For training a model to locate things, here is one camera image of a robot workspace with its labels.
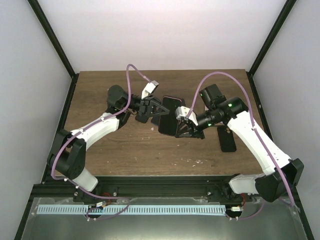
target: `black metal frame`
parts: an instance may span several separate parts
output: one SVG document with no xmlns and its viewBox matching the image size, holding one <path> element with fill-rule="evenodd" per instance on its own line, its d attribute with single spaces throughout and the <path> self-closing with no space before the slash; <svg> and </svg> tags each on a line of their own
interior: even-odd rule
<svg viewBox="0 0 320 240">
<path fill-rule="evenodd" d="M 46 18 L 40 4 L 37 0 L 28 0 L 30 6 L 32 7 L 34 13 L 39 19 L 43 29 L 45 30 L 48 38 L 50 39 L 52 45 L 54 46 L 57 54 L 59 55 L 61 61 L 63 62 L 66 70 L 68 71 L 70 77 L 72 78 L 69 91 L 64 103 L 62 114 L 59 120 L 57 131 L 63 129 L 67 120 L 70 104 L 73 98 L 73 94 L 76 88 L 79 74 L 76 74 L 62 48 L 60 45 L 53 29 L 50 26 L 48 19 Z M 258 108 L 258 112 L 262 121 L 263 128 L 267 135 L 272 139 L 271 132 L 268 126 L 268 122 L 261 105 L 259 95 L 254 83 L 254 74 L 256 73 L 259 65 L 261 64 L 263 58 L 268 52 L 272 42 L 276 38 L 281 26 L 285 22 L 290 10 L 293 8 L 296 0 L 287 0 L 284 4 L 278 18 L 276 19 L 268 37 L 266 38 L 259 54 L 257 55 L 251 69 L 247 72 L 248 80 L 250 83 L 251 90 L 253 92 L 254 100 Z M 108 177 L 102 176 L 98 177 L 99 182 L 106 182 L 108 185 L 112 186 L 120 196 L 129 196 L 132 198 L 138 198 L 141 196 L 152 196 L 152 197 L 172 197 L 172 196 L 184 196 L 184 197 L 199 197 L 200 195 L 207 196 L 208 192 L 215 192 L 217 184 L 221 184 L 227 181 L 232 176 L 163 176 L 163 177 Z M 26 205 L 23 217 L 21 219 L 20 225 L 18 227 L 15 240 L 20 240 L 22 238 L 24 228 L 29 216 L 29 212 L 32 206 L 34 198 L 70 198 L 74 197 L 76 189 L 75 187 L 66 182 L 54 181 L 50 176 L 50 169 L 46 168 L 42 177 L 42 184 L 36 184 L 33 186 L 30 198 Z M 300 218 L 305 230 L 305 233 L 309 240 L 313 240 L 313 234 L 309 226 L 307 217 L 305 215 L 303 206 L 301 204 L 297 189 L 293 191 L 295 202 L 300 208 Z M 241 199 L 233 200 L 223 200 L 221 195 L 212 194 L 208 197 L 211 202 L 221 202 L 223 204 L 238 204 Z"/>
</svg>

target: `brown wood surface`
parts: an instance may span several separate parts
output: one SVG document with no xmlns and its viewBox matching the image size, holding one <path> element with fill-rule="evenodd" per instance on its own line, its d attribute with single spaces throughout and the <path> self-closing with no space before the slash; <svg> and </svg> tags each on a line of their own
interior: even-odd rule
<svg viewBox="0 0 320 240">
<path fill-rule="evenodd" d="M 143 73 L 158 86 L 155 96 L 163 95 L 185 99 L 191 106 L 200 80 L 213 70 L 148 70 Z M 254 117 L 261 126 L 245 70 L 224 70 L 236 77 L 247 90 L 254 107 Z M 136 72 L 130 72 L 132 93 L 140 95 L 146 85 Z M 215 75 L 202 88 L 216 83 L 227 97 L 239 96 L 245 102 L 240 88 L 228 77 Z M 107 109 L 107 92 L 112 85 L 127 89 L 125 71 L 83 71 L 79 75 L 72 98 L 65 129 L 71 131 L 95 120 Z M 198 97 L 195 112 L 205 106 Z M 205 139 L 174 138 L 160 134 L 150 120 L 143 124 L 131 116 L 127 124 L 91 146 L 86 153 L 86 168 L 94 175 L 167 176 L 167 175 L 233 175 L 256 174 L 262 170 L 245 144 L 234 134 L 237 151 L 221 151 L 217 129 L 204 131 Z"/>
</svg>

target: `phone screen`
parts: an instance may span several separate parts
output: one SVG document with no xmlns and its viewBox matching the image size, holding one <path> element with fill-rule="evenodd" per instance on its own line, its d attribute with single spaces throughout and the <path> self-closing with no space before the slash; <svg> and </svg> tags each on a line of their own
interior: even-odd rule
<svg viewBox="0 0 320 240">
<path fill-rule="evenodd" d="M 162 98 L 162 105 L 169 109 L 169 114 L 160 116 L 158 131 L 161 134 L 174 136 L 178 129 L 176 109 L 182 106 L 182 100 L 179 98 L 164 96 Z"/>
</svg>

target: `white wall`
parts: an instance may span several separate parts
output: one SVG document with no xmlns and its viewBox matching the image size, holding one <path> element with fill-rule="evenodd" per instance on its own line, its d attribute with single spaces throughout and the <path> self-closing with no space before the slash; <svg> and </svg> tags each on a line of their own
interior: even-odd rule
<svg viewBox="0 0 320 240">
<path fill-rule="evenodd" d="M 304 172 L 298 185 L 320 239 L 320 1 L 297 1 L 254 80 L 274 141 Z"/>
<path fill-rule="evenodd" d="M 26 0 L 0 0 L 0 239 L 41 181 L 70 77 Z"/>
<path fill-rule="evenodd" d="M 285 0 L 39 0 L 76 72 L 247 69 Z"/>
</svg>

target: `wooden tabletop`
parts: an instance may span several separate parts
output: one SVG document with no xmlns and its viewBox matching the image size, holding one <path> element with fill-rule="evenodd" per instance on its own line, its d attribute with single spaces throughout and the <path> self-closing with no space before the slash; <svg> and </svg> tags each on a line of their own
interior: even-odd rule
<svg viewBox="0 0 320 240">
<path fill-rule="evenodd" d="M 148 70 L 143 73 L 159 83 L 154 95 L 185 99 L 191 106 L 200 80 L 214 70 Z M 249 94 L 253 115 L 261 126 L 258 109 L 245 70 L 223 70 L 237 78 Z M 136 72 L 130 72 L 131 90 L 141 95 L 146 81 Z M 240 97 L 246 102 L 240 88 L 228 77 L 215 75 L 202 88 L 216 83 L 227 98 Z M 83 71 L 72 98 L 65 129 L 78 129 L 95 120 L 107 109 L 107 93 L 112 85 L 127 89 L 125 71 Z M 205 109 L 198 97 L 194 111 L 199 114 Z M 258 174 L 262 170 L 245 144 L 234 135 L 237 151 L 221 151 L 217 128 L 204 130 L 205 139 L 174 138 L 160 134 L 158 127 L 141 123 L 131 116 L 127 124 L 112 132 L 86 153 L 86 168 L 94 175 L 104 176 L 168 176 L 168 175 L 233 175 Z"/>
</svg>

